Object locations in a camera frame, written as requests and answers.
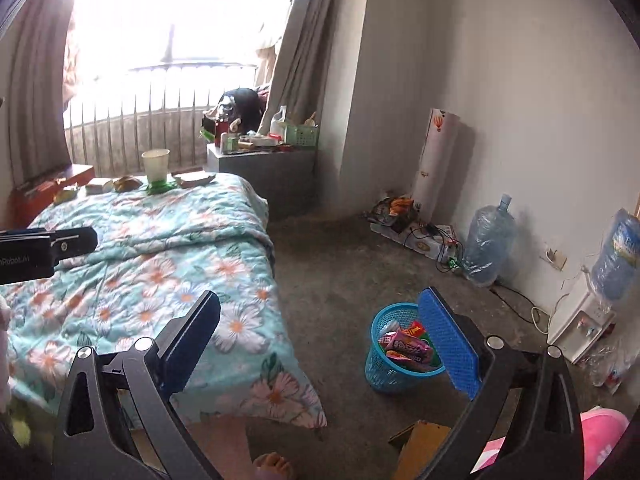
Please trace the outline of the pink blue snack bag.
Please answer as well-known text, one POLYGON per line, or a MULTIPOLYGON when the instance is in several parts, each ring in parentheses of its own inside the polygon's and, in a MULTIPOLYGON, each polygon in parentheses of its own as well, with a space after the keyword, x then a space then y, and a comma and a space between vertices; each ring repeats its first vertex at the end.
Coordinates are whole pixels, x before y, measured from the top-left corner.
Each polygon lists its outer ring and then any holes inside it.
POLYGON ((386 323, 378 335, 378 346, 387 359, 406 370, 426 373, 438 367, 436 352, 419 321, 406 327, 396 320, 386 323))

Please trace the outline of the green plastic basket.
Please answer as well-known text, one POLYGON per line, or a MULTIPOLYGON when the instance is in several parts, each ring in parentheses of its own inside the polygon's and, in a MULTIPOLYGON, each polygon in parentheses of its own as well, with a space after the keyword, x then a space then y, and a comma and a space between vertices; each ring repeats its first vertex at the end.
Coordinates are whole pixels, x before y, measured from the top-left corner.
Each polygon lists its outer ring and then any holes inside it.
POLYGON ((298 148, 316 148, 318 137, 318 126, 287 125, 284 133, 284 143, 298 148))

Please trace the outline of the empty water jug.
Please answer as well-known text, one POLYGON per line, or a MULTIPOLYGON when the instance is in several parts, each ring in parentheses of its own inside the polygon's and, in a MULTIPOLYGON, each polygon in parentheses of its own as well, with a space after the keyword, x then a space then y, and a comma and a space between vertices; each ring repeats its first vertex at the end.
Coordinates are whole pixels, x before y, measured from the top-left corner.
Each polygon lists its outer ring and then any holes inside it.
POLYGON ((477 209, 471 221, 462 266, 465 277, 476 286, 490 286, 509 257, 516 237, 516 222, 509 212, 511 200, 503 194, 497 206, 477 209))

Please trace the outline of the white power strip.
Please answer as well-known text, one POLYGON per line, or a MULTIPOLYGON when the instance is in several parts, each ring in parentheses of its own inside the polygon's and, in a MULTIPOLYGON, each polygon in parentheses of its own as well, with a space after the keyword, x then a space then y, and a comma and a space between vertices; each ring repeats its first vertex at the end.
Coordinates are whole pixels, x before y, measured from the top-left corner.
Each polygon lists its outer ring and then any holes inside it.
POLYGON ((451 226, 428 226, 401 218, 370 220, 369 226, 373 233, 438 263, 446 264, 457 255, 459 242, 451 226))

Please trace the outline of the grey side cabinet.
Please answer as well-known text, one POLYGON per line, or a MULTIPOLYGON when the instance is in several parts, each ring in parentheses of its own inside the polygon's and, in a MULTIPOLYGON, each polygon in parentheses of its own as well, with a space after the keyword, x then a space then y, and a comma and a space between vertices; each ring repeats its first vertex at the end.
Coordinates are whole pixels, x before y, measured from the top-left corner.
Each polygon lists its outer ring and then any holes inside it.
POLYGON ((283 220, 306 214, 317 196, 313 150, 224 154, 215 144, 206 148, 207 168, 236 174, 250 182, 269 205, 269 218, 283 220))

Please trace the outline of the white water dispenser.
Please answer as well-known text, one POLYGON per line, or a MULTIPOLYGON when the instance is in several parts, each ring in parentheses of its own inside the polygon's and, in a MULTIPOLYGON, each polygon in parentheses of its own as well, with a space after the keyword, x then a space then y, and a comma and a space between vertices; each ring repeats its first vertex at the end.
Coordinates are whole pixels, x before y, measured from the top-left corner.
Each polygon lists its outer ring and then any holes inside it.
POLYGON ((613 307, 594 290, 590 273, 580 270, 580 278, 563 295, 551 315, 547 342, 558 347, 567 361, 577 364, 612 325, 613 307))

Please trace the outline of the water bottle on dispenser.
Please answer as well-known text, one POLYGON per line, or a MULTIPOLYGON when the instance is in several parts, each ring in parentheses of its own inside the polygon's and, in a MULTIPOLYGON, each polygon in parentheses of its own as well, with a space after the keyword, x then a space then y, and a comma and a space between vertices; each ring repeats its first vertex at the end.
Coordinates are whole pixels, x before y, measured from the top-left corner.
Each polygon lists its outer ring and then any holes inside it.
POLYGON ((638 264, 639 219, 620 208, 591 269, 593 288, 605 301, 620 301, 634 281, 638 264))

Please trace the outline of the floral teal quilt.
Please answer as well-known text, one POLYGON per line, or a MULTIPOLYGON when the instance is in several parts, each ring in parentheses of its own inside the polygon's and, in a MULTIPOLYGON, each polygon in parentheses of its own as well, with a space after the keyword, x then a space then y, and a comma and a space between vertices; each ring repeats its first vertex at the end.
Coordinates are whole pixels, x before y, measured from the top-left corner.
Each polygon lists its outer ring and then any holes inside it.
POLYGON ((12 311, 13 396, 55 413, 79 348, 127 350, 213 292, 220 321, 171 399, 180 418, 233 415, 323 427, 326 414, 278 304, 268 218, 266 200, 234 174, 160 195, 107 193, 47 208, 36 226, 90 226, 98 244, 61 262, 50 278, 2 287, 12 311))

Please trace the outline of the black bag on cabinet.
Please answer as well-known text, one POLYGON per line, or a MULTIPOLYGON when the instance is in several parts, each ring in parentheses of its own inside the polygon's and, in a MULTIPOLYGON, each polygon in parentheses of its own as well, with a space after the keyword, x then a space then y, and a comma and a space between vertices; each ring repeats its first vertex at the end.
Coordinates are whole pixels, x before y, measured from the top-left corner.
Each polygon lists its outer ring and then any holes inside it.
POLYGON ((239 119, 240 131, 258 131, 262 116, 265 113, 265 103, 259 94, 251 88, 236 88, 224 92, 217 103, 217 118, 229 125, 239 119))

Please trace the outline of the white paper cup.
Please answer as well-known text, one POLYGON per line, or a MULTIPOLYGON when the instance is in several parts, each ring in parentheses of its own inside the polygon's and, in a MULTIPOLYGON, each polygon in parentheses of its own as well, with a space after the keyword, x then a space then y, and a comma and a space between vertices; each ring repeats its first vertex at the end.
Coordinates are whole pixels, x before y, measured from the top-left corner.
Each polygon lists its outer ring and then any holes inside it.
POLYGON ((153 148, 141 154, 143 169, 149 183, 167 180, 169 155, 168 148, 153 148))

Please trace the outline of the small wooden stool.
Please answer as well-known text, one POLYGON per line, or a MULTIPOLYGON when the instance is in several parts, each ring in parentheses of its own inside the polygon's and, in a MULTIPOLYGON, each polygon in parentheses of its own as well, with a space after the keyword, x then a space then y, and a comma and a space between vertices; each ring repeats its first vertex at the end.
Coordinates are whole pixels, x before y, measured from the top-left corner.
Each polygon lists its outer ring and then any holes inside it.
POLYGON ((388 439, 399 453, 393 480, 412 480, 430 463, 450 428, 434 422, 418 420, 388 439))

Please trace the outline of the gold snack wrapper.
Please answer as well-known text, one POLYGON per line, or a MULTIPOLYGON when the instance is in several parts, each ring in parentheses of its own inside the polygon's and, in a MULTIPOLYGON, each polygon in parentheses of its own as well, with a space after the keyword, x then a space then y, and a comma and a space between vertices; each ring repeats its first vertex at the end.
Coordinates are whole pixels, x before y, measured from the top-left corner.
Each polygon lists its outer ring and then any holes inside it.
POLYGON ((143 182, 134 176, 123 176, 114 180, 113 185, 116 193, 128 193, 141 188, 143 182))

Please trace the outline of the orange snack wrapper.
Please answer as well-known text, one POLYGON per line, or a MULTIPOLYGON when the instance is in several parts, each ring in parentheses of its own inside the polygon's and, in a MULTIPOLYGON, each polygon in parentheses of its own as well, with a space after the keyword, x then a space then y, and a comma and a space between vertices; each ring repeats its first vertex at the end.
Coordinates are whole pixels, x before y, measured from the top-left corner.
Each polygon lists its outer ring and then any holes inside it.
POLYGON ((198 170, 183 172, 182 174, 173 174, 172 176, 180 188, 197 188, 198 186, 208 185, 210 182, 213 182, 216 174, 198 170))

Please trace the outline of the beige curtain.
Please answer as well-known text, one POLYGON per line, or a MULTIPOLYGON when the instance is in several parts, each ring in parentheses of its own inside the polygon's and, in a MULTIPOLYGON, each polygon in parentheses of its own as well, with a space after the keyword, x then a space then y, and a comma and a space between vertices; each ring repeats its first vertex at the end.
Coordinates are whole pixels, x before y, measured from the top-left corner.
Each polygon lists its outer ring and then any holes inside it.
POLYGON ((294 0, 271 81, 259 131, 270 131, 284 105, 288 117, 307 119, 320 113, 338 0, 294 0))

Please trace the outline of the blue mesh trash basket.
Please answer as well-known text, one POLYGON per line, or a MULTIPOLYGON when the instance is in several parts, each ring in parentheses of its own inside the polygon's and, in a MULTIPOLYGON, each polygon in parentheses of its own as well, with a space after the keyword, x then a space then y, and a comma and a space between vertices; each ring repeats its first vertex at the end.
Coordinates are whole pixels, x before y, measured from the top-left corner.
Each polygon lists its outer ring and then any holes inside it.
POLYGON ((416 304, 398 302, 383 308, 373 318, 369 332, 370 348, 364 364, 364 376, 377 392, 401 393, 446 370, 418 320, 416 304), (391 346, 390 340, 398 330, 414 333, 431 351, 431 359, 420 360, 415 354, 391 346))

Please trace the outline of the small green snack packet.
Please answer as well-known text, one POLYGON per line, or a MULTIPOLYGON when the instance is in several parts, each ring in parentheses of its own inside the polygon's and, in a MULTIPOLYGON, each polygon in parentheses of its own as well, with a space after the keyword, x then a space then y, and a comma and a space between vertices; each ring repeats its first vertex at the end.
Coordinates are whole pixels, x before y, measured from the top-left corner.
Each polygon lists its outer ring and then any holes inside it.
POLYGON ((163 194, 168 191, 174 190, 175 188, 178 188, 178 183, 175 180, 163 180, 163 181, 150 182, 146 186, 145 191, 149 195, 157 195, 157 194, 163 194))

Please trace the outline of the pink slipper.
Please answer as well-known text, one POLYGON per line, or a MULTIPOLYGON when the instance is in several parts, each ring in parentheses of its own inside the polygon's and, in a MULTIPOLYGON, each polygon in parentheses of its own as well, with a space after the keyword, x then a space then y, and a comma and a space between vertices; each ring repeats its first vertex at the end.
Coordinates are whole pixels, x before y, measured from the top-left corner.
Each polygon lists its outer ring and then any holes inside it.
POLYGON ((594 479, 598 472, 605 479, 627 479, 626 471, 605 469, 605 461, 612 456, 629 426, 629 419, 620 411, 595 406, 580 414, 584 439, 584 478, 594 479))

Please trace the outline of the balcony railing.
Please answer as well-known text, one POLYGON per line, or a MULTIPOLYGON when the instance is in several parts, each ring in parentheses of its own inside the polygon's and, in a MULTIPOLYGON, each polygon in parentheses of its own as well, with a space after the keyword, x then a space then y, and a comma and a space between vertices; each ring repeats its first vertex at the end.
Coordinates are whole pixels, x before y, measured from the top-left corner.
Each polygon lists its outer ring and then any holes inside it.
POLYGON ((179 62, 120 70, 85 84, 63 113, 75 164, 100 177, 138 174, 142 153, 167 148, 169 167, 204 164, 203 113, 227 91, 251 87, 254 64, 179 62))

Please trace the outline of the red wooden nightstand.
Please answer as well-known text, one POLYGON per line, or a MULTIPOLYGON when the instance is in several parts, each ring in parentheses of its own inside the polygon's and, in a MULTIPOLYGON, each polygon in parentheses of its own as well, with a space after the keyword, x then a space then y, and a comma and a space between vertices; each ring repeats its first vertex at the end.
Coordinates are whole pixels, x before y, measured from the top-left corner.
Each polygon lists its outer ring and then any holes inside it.
POLYGON ((93 166, 71 164, 14 188, 9 198, 9 227, 26 228, 53 203, 58 191, 73 184, 85 185, 95 176, 93 166))

